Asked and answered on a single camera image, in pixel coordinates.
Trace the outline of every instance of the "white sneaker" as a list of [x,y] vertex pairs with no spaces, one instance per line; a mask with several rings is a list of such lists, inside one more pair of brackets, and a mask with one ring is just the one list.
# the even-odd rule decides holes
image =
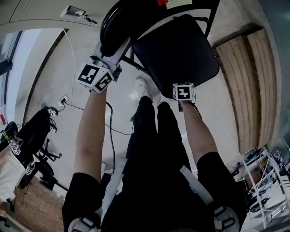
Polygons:
[[147,96],[152,100],[152,97],[148,92],[147,82],[143,77],[139,76],[136,78],[135,88],[136,88],[136,91],[138,93],[139,100],[144,96]]
[[166,102],[166,103],[170,104],[172,101],[173,101],[173,99],[171,99],[171,98],[166,98],[166,97],[164,97],[164,96],[162,95],[162,93],[160,93],[160,100],[159,100],[158,105],[160,105],[160,104],[163,103],[163,102]]

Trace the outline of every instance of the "black pants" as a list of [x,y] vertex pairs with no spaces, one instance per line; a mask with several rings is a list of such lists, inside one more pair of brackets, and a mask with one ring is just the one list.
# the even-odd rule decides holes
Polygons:
[[33,160],[32,154],[36,154],[43,146],[49,131],[49,112],[46,109],[41,109],[16,135],[16,137],[23,139],[23,144],[20,147],[21,153],[16,155],[16,158],[25,168]]
[[136,189],[142,178],[155,178],[156,172],[164,172],[164,168],[179,173],[185,165],[191,170],[176,118],[168,103],[158,106],[157,118],[158,132],[152,100],[142,97],[134,116],[134,133],[127,149],[123,190]]

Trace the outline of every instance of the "black shirt sleeve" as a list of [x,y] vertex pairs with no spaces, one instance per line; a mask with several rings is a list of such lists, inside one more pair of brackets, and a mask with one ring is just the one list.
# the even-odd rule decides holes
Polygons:
[[93,215],[102,206],[102,190],[99,182],[84,173],[75,173],[63,205],[64,231],[68,231],[76,218]]

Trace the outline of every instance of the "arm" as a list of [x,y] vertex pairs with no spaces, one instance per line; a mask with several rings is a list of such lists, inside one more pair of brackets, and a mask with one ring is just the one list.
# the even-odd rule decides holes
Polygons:
[[217,146],[208,127],[204,124],[195,108],[187,102],[180,102],[184,111],[184,120],[189,145],[195,164],[205,154],[215,151]]
[[105,136],[106,90],[91,92],[77,132],[74,173],[85,173],[101,183]]

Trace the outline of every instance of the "wall socket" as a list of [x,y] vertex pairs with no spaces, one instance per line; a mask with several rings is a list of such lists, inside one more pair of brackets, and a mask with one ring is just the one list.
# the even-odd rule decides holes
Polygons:
[[64,106],[64,105],[62,104],[62,100],[63,100],[63,99],[65,99],[65,102],[68,102],[68,100],[69,100],[68,96],[67,96],[67,95],[64,95],[64,96],[59,100],[59,102],[58,102],[58,106],[59,106],[59,107]]

